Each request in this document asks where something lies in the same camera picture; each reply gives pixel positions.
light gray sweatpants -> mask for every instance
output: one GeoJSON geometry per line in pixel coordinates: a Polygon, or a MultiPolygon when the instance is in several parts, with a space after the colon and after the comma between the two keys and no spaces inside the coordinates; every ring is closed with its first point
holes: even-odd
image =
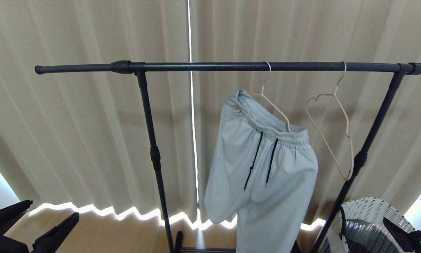
{"type": "Polygon", "coordinates": [[[318,164],[305,128],[287,132],[244,92],[223,105],[204,205],[215,224],[237,212],[237,253],[289,253],[318,164]]]}

tan floor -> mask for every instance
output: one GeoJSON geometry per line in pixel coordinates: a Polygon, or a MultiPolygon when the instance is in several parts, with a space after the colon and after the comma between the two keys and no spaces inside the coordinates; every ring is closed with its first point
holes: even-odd
{"type": "MultiPolygon", "coordinates": [[[[72,210],[55,211],[43,209],[29,215],[25,214],[7,233],[6,236],[26,243],[32,249],[32,243],[62,220],[73,213],[72,210]]],[[[172,224],[173,239],[178,230],[184,232],[184,247],[198,248],[235,248],[236,229],[226,229],[221,225],[212,225],[204,231],[192,230],[185,221],[172,224]]],[[[300,234],[299,243],[304,252],[313,241],[317,232],[300,234]]],[[[139,220],[135,215],[128,215],[122,221],[114,214],[100,216],[94,212],[82,213],[73,231],[61,245],[58,253],[163,253],[168,252],[165,228],[159,226],[157,218],[139,220]]]]}

curtain fold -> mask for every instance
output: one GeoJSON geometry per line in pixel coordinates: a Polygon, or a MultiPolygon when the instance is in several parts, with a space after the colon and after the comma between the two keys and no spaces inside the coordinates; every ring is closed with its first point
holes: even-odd
{"type": "MultiPolygon", "coordinates": [[[[0,171],[20,199],[160,207],[134,75],[35,65],[187,62],[186,1],[0,1],[0,171]]],[[[190,77],[147,73],[170,214],[196,219],[190,77]]]]}
{"type": "MultiPolygon", "coordinates": [[[[193,61],[421,62],[421,2],[309,2],[191,0],[193,61]]],[[[198,186],[204,197],[223,101],[239,88],[260,93],[266,72],[194,72],[198,186]]],[[[341,73],[273,72],[265,94],[293,125],[309,129],[318,157],[318,179],[306,223],[326,217],[343,179],[305,113],[305,103],[330,93],[341,73]]],[[[338,97],[350,117],[358,152],[392,78],[349,72],[338,97]]],[[[265,100],[256,98],[279,119],[265,100]]],[[[309,111],[345,175],[350,168],[346,123],[334,100],[311,102],[309,111]]],[[[350,199],[379,197],[405,212],[421,193],[421,76],[406,77],[369,152],[350,199]]],[[[204,205],[201,218],[207,220],[204,205]]]]}

black metal clothes rack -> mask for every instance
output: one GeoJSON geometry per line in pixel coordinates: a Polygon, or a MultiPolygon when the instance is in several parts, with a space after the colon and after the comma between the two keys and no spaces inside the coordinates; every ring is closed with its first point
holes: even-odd
{"type": "MultiPolygon", "coordinates": [[[[271,71],[344,71],[344,63],[337,62],[271,62],[271,71]]],[[[60,73],[60,72],[116,72],[120,74],[135,74],[138,79],[138,85],[142,94],[143,109],[145,111],[148,136],[151,144],[151,160],[156,173],[157,186],[159,188],[160,203],[162,213],[165,219],[165,229],[170,253],[180,252],[205,252],[205,253],[234,253],[233,249],[197,249],[183,248],[183,233],[178,232],[176,243],[173,244],[170,220],[165,200],[164,183],[160,165],[160,152],[156,145],[156,136],[151,115],[150,100],[148,97],[148,84],[146,82],[146,72],[165,72],[165,71],[268,71],[269,67],[265,63],[248,62],[229,62],[229,63],[133,63],[130,61],[117,61],[111,64],[86,64],[86,65],[62,65],[62,66],[35,66],[37,74],[60,73]]],[[[376,119],[371,126],[368,136],[362,146],[362,149],[355,156],[354,171],[350,180],[346,181],[335,200],[329,216],[326,219],[324,227],[321,229],[316,239],[311,253],[316,253],[321,246],[329,226],[334,221],[335,215],[339,212],[347,193],[358,175],[360,169],[366,164],[368,151],[379,128],[387,114],[387,111],[393,101],[397,89],[406,75],[421,75],[421,63],[409,64],[375,64],[375,63],[346,63],[346,71],[358,72],[393,72],[394,75],[388,87],[388,91],[377,113],[376,119]]]]}

empty clothes hanger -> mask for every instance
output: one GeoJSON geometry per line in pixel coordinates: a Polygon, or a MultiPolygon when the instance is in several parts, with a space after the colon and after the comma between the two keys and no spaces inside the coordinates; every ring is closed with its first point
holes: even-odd
{"type": "Polygon", "coordinates": [[[332,158],[334,159],[335,164],[337,165],[338,170],[340,171],[340,174],[342,175],[342,178],[343,178],[344,180],[348,181],[348,180],[350,180],[350,178],[352,177],[352,172],[353,172],[353,168],[354,168],[354,152],[353,152],[353,150],[352,150],[352,138],[351,138],[351,137],[350,137],[350,135],[349,135],[349,118],[348,118],[348,115],[346,114],[345,109],[343,108],[342,104],[340,103],[340,100],[337,98],[337,89],[338,89],[338,85],[340,84],[340,81],[341,81],[341,80],[343,79],[343,77],[345,76],[345,74],[346,74],[346,69],[347,69],[346,62],[342,62],[342,63],[344,63],[344,64],[345,64],[345,70],[344,70],[344,72],[343,72],[342,77],[338,80],[337,85],[335,86],[334,93],[332,93],[332,94],[329,94],[329,93],[326,93],[326,94],[320,94],[320,95],[318,95],[318,96],[316,96],[316,97],[310,98],[310,99],[307,101],[307,104],[305,104],[305,112],[307,112],[307,115],[309,116],[310,120],[312,120],[313,125],[315,125],[316,129],[318,130],[318,132],[320,133],[320,135],[321,135],[321,137],[323,138],[324,142],[326,143],[326,146],[327,146],[327,148],[329,149],[329,152],[330,152],[330,154],[332,155],[332,158]],[[334,97],[334,98],[335,98],[335,100],[337,101],[338,105],[339,105],[339,106],[340,106],[340,108],[342,109],[343,114],[345,115],[345,119],[346,119],[346,133],[345,133],[345,135],[348,137],[348,140],[349,140],[350,155],[351,155],[351,168],[350,168],[350,170],[349,170],[349,174],[348,174],[348,176],[346,176],[346,177],[343,175],[343,171],[342,171],[342,169],[340,168],[340,165],[338,164],[338,161],[337,161],[337,159],[335,158],[334,153],[332,152],[332,149],[329,147],[329,144],[327,143],[326,138],[324,137],[324,135],[323,135],[323,133],[321,132],[320,128],[316,125],[315,121],[314,121],[314,120],[312,119],[312,117],[310,116],[309,111],[308,111],[308,109],[307,109],[307,106],[308,106],[309,102],[310,102],[312,99],[313,99],[313,100],[315,100],[315,101],[317,101],[317,100],[318,100],[318,98],[320,98],[320,96],[332,96],[332,97],[334,97]]]}
{"type": "Polygon", "coordinates": [[[262,83],[262,91],[261,91],[261,93],[241,93],[241,94],[249,94],[249,95],[255,95],[255,96],[260,96],[260,97],[262,97],[262,98],[264,98],[264,99],[266,99],[267,101],[268,101],[268,103],[270,103],[284,118],[285,118],[285,120],[286,120],[286,122],[287,122],[287,131],[288,132],[292,132],[291,131],[291,128],[290,128],[290,121],[289,121],[289,118],[287,118],[287,116],[281,111],[281,110],[279,110],[279,108],[276,106],[276,105],[274,105],[273,104],[273,102],[271,102],[264,94],[263,94],[263,90],[264,90],[264,88],[265,88],[265,83],[267,82],[267,80],[268,80],[268,78],[270,78],[270,75],[271,75],[271,65],[270,65],[270,63],[269,62],[265,62],[266,64],[268,64],[268,67],[270,68],[270,71],[268,72],[268,76],[267,76],[267,78],[265,78],[265,80],[263,80],[263,83],[262,83]]]}

